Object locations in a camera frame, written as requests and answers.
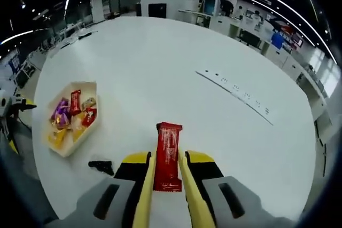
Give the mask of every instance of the red candy wrapper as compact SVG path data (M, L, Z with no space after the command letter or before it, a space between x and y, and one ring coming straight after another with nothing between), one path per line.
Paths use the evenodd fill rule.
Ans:
M158 147L153 189L162 192L181 192L178 179L178 140L181 125L162 122L157 124Z
M96 115L97 115L97 109L87 108L87 109L85 109L85 111L87 114L86 114L84 120L82 121L82 126L87 128L94 122Z
M82 112L80 98L81 98L81 90L76 90L71 93L71 105L70 105L71 116L76 116Z

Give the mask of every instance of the gray gripper base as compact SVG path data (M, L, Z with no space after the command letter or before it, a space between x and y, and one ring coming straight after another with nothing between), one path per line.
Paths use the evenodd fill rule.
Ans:
M213 206L217 228L294 226L291 220L283 217L275 218L263 210L259 196L231 176L203 180L203 185Z
M76 211L72 212L64 220L56 220L47 224L46 228L120 228L128 197L135 182L115 178L104 179L101 183L81 196L77 202ZM94 212L102 196L108 188L115 191L115 195L105 217L99 219Z

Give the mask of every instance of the round table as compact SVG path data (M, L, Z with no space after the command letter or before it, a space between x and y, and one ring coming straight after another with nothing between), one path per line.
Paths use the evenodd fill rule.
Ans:
M35 94L34 156L59 218L104 178L88 167L91 158L111 159L117 169L125 156L153 151L161 121L183 125L180 149L211 156L266 211L299 218L313 180L315 132L305 94L285 73L242 43L184 22L121 17L93 29L46 60ZM195 72L203 69L257 96L272 110L273 125ZM100 125L63 159L43 144L41 127L48 102L71 81L97 82ZM166 220L191 227L184 191L153 193L150 227Z

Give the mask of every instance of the white tray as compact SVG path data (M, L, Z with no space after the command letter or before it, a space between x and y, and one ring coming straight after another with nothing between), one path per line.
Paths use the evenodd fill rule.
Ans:
M96 128L99 124L99 102L96 91L96 82L72 82L67 85L49 104L46 110L46 123L43 125L42 129L42 142L47 144L53 151L57 152L62 157L70 156L80 145L81 143L90 135L90 133ZM52 143L48 141L48 136L51 132L54 131L54 127L50 123L50 117L55 111L58 103L65 97L66 99L71 99L71 93L75 90L81 90L81 103L89 99L90 97L94 97L96 99L96 108L97 108L97 116L94 122L88 127L84 133L79 137L76 142L73 142L72 132L68 132L64 138L63 145L61 149L56 148Z

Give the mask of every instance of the red candy bar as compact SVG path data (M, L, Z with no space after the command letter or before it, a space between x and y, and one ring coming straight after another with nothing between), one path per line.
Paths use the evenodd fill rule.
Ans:
M76 116L82 112L80 98L81 98L81 90L76 90L71 93L71 106L70 106L71 116Z
M162 122L157 124L158 147L153 189L162 192L181 192L178 179L178 140L181 125Z
M89 127L95 120L97 115L97 109L94 108L87 108L86 110L87 115L85 116L84 120L82 121L82 126Z

